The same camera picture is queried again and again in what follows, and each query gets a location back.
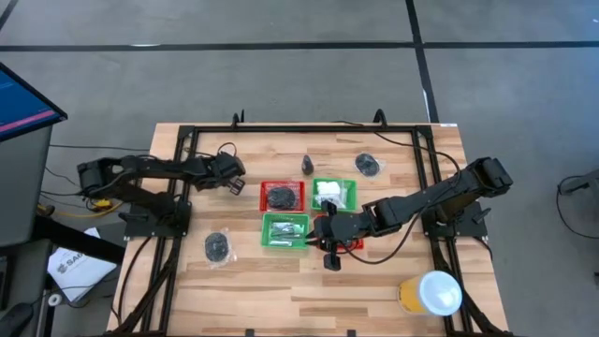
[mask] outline wooden tabletop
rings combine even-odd
[[[178,128],[179,124],[157,125],[151,154],[172,158]],[[452,155],[465,166],[458,128],[432,125],[432,130],[437,151]],[[407,134],[386,136],[411,143]],[[358,335],[445,335],[440,317],[408,315],[397,302],[401,281],[433,269],[431,247],[420,224],[416,224],[406,245],[390,261],[371,266],[343,256],[343,268],[337,272],[323,268],[323,253],[317,249],[278,252],[260,245],[260,182],[305,181],[307,205],[313,177],[356,180],[358,205],[404,196],[419,190],[412,148],[386,142],[371,133],[204,133],[199,136],[197,150],[214,154],[227,141],[237,145],[237,155],[247,170],[243,177],[246,185],[239,196],[233,196],[227,188],[202,192],[192,188],[193,217],[188,236],[183,239],[169,336],[243,335],[245,329],[255,329],[257,335],[345,335],[348,329],[357,330]],[[362,152],[386,163],[375,179],[364,178],[354,167],[356,155]],[[305,154],[313,160],[313,177],[304,177],[301,172]],[[451,163],[443,157],[439,157],[439,162],[444,178],[453,175],[455,169]],[[431,172],[428,161],[425,165]],[[159,192],[165,191],[167,184],[146,179],[143,187]],[[315,212],[307,213],[314,219]],[[204,255],[204,239],[223,228],[229,231],[238,259],[211,270]],[[384,238],[366,239],[365,249],[356,252],[368,259],[387,256],[405,229]],[[135,239],[128,243],[123,271],[142,241]],[[124,295],[124,316],[133,310],[148,287],[155,242],[152,239],[146,245],[133,268]],[[469,238],[458,239],[457,246],[466,289],[495,325],[507,329],[488,251]],[[154,329],[160,316],[162,293],[157,299]],[[460,327],[457,315],[454,321]],[[116,325],[112,316],[109,329]]]

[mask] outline monitor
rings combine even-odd
[[[64,111],[0,63],[0,141],[66,118]]]

